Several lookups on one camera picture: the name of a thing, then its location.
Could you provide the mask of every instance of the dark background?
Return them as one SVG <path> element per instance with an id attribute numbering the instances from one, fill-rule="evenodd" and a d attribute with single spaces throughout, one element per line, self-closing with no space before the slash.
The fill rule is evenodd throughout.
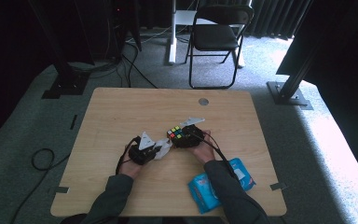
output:
<path id="1" fill-rule="evenodd" d="M 101 9 L 104 7 L 101 1 L 99 5 L 95 5 L 96 1 L 77 2 L 80 8 L 93 8 L 100 15 L 106 12 Z M 88 16 L 84 11 L 76 11 L 74 1 L 42 3 L 60 43 L 64 43 L 61 46 L 68 61 L 92 63 L 103 56 L 105 45 L 93 44 L 107 44 L 103 34 L 106 24 L 97 22 L 103 21 L 103 17 L 82 26 L 80 18 Z M 143 4 L 149 7 L 141 7 L 141 25 L 171 25 L 171 1 Z M 99 30 L 100 35 L 90 37 Z M 43 43 L 40 26 L 28 2 L 0 0 L 0 127 L 34 77 L 51 64 Z M 278 74 L 295 75 L 315 46 L 318 51 L 305 79 L 318 87 L 358 160 L 358 1 L 314 0 Z"/>

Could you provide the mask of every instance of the wooden table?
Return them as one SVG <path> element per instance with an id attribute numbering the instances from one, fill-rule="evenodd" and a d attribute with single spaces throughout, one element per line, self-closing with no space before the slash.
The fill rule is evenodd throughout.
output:
<path id="1" fill-rule="evenodd" d="M 201 98 L 209 103 L 201 105 Z M 158 141 L 189 117 L 205 118 L 197 126 L 211 130 L 228 160 L 243 161 L 256 182 L 248 193 L 267 214 L 284 215 L 282 192 L 270 188 L 278 180 L 249 92 L 122 88 L 94 91 L 60 184 L 70 190 L 56 194 L 51 214 L 88 213 L 133 137 L 146 131 Z M 189 152 L 172 148 L 162 160 L 145 165 L 121 215 L 200 216 L 187 183 L 202 172 Z M 204 216 L 223 215 L 217 208 Z"/>

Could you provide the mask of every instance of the blue package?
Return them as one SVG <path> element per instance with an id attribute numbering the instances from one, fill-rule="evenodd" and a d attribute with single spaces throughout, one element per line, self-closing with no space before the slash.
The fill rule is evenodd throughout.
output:
<path id="1" fill-rule="evenodd" d="M 242 161 L 239 158 L 234 158 L 229 161 L 234 173 L 237 175 L 241 182 L 243 190 L 249 190 L 255 182 L 246 170 Z M 188 183 L 191 196 L 199 207 L 200 213 L 204 214 L 220 206 L 219 199 L 215 196 L 211 182 L 205 173 L 197 175 L 193 180 Z"/>

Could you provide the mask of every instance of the gray carpet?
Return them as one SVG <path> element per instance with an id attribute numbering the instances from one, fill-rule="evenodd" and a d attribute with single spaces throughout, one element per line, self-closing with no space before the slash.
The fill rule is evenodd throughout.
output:
<path id="1" fill-rule="evenodd" d="M 135 65 L 159 88 L 189 89 L 188 64 L 182 64 L 186 43 L 178 41 L 177 64 L 168 65 L 169 43 L 167 38 L 145 39 Z M 271 217 L 270 220 L 293 224 L 358 223 L 358 164 L 317 87 L 304 81 L 300 85 L 313 110 L 275 105 L 269 94 L 267 81 L 287 79 L 275 76 L 275 72 L 290 43 L 290 40 L 267 37 L 246 38 L 243 48 L 246 65 L 239 70 L 231 88 L 252 94 L 277 176 L 288 186 L 283 191 L 288 209 L 284 219 Z M 134 59 L 133 47 L 127 45 L 123 53 Z M 229 82 L 232 58 L 224 64 L 215 60 L 202 59 L 201 67 L 195 65 L 195 71 L 204 69 L 195 81 Z M 83 63 L 72 65 L 83 69 L 93 67 Z M 44 174 L 33 168 L 33 153 L 40 148 L 51 148 L 56 156 L 54 163 L 69 154 L 92 91 L 97 87 L 127 87 L 125 74 L 129 71 L 130 65 L 122 62 L 110 71 L 95 72 L 83 95 L 63 95 L 54 100 L 41 99 L 57 76 L 54 67 L 48 67 L 34 80 L 0 130 L 0 223 L 10 222 Z M 131 86 L 153 88 L 134 68 Z M 48 166 L 49 160 L 47 153 L 35 158 L 42 167 Z M 65 164 L 66 161 L 48 172 L 18 213 L 15 223 L 60 223 L 62 219 L 49 212 L 53 195 L 48 191 L 59 185 Z"/>

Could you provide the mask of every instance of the folding chair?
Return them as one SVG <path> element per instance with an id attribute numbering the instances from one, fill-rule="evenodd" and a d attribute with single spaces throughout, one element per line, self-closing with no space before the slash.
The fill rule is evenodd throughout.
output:
<path id="1" fill-rule="evenodd" d="M 243 5 L 209 5 L 201 7 L 193 20 L 193 26 L 188 41 L 187 58 L 190 56 L 190 71 L 188 83 L 193 89 L 228 89 L 234 82 L 237 75 L 238 61 L 241 54 L 244 31 L 254 16 L 254 10 Z M 237 34 L 234 27 L 239 27 Z M 199 51 L 227 51 L 227 54 L 194 54 L 193 48 Z M 195 56 L 225 56 L 238 51 L 235 60 L 235 68 L 232 81 L 226 86 L 194 86 L 192 83 L 193 57 Z"/>

